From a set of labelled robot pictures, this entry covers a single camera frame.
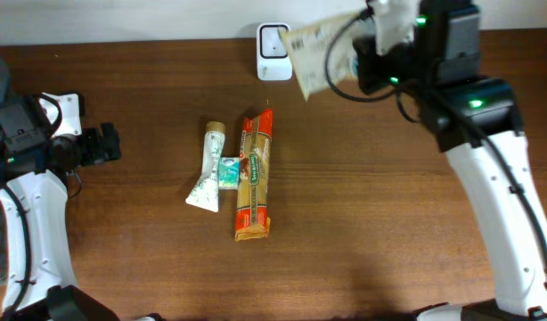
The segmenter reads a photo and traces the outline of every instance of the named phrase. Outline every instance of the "orange packaging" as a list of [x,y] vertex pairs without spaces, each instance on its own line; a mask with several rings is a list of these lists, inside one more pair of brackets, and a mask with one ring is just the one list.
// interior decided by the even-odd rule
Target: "orange packaging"
[[272,110],[245,119],[241,131],[240,185],[236,212],[236,242],[270,234],[267,216],[267,180],[270,174]]

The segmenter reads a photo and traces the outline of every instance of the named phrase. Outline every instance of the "small green box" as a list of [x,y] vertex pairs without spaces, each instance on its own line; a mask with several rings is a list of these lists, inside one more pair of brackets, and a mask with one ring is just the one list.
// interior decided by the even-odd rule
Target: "small green box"
[[223,157],[218,164],[218,189],[237,190],[240,179],[240,158]]

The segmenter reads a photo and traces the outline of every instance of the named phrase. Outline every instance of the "tube cap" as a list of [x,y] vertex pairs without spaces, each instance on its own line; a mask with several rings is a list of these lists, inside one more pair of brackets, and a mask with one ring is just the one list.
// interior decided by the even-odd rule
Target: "tube cap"
[[218,121],[210,121],[206,124],[206,132],[217,131],[218,133],[226,134],[226,125]]

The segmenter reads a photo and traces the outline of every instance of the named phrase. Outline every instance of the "white wall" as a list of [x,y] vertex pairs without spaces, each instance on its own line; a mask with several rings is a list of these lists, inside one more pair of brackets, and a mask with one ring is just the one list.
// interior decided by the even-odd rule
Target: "white wall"
[[[476,0],[485,29],[547,27],[547,0]],[[0,45],[252,37],[259,22],[293,28],[364,0],[0,0]]]

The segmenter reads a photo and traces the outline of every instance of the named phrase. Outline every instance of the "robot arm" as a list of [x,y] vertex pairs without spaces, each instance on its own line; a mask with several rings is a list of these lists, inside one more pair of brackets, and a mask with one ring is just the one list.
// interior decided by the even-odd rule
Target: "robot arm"
[[[0,62],[0,76],[7,76]],[[62,320],[95,307],[92,316],[118,320],[77,289],[65,222],[67,175],[80,166],[119,159],[118,133],[110,123],[102,124],[102,132],[82,129],[85,105],[77,93],[6,100],[8,77],[0,80],[0,85],[6,82],[0,86],[0,202],[9,252],[4,314],[9,319],[18,310],[33,317],[43,310]]]
[[[512,89],[479,75],[479,9],[470,0],[373,0],[369,6],[377,32],[354,43],[359,86],[368,95],[395,86],[399,94],[416,99],[422,125],[437,138],[469,196],[494,271],[496,306],[444,306],[418,319],[547,314],[547,220],[530,174]],[[485,133],[519,189],[487,141],[456,114]],[[519,201],[520,193],[538,224]]]

